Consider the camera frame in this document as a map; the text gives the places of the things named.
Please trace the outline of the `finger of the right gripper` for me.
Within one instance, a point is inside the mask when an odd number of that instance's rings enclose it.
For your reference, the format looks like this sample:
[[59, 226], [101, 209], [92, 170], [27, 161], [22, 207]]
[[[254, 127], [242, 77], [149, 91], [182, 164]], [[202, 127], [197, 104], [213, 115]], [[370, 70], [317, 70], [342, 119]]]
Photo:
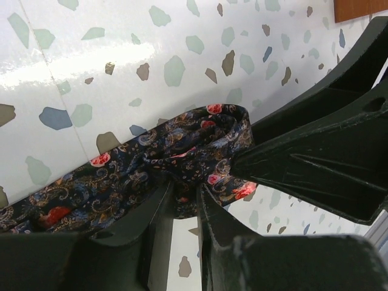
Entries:
[[387, 60], [387, 17], [373, 18], [322, 80], [252, 125], [256, 145], [323, 118], [367, 93]]
[[232, 173], [350, 221], [387, 207], [387, 99], [358, 101], [237, 156]]

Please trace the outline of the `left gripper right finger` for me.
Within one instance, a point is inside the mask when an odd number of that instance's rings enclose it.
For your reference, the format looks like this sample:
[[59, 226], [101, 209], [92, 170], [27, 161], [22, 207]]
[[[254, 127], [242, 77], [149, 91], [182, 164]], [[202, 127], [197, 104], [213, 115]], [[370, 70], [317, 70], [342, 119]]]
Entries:
[[386, 290], [375, 248], [356, 235], [261, 236], [196, 190], [203, 290]]

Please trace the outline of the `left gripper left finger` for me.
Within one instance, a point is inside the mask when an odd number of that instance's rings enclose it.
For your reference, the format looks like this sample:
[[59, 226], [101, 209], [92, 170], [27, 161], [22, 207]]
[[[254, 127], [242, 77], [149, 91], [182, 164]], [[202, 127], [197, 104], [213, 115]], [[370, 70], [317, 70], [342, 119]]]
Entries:
[[173, 229], [172, 182], [110, 227], [1, 236], [2, 290], [165, 290]]

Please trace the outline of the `navy floral paisley tie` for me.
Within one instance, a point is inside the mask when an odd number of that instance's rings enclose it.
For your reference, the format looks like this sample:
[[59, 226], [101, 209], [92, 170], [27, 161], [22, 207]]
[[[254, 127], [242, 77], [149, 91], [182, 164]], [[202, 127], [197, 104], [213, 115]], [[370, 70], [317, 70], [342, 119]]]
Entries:
[[196, 188], [229, 205], [257, 185], [233, 176], [232, 159], [253, 146], [248, 111], [212, 104], [144, 132], [1, 210], [1, 232], [93, 235], [146, 202], [166, 181], [176, 187], [175, 218], [196, 214]]

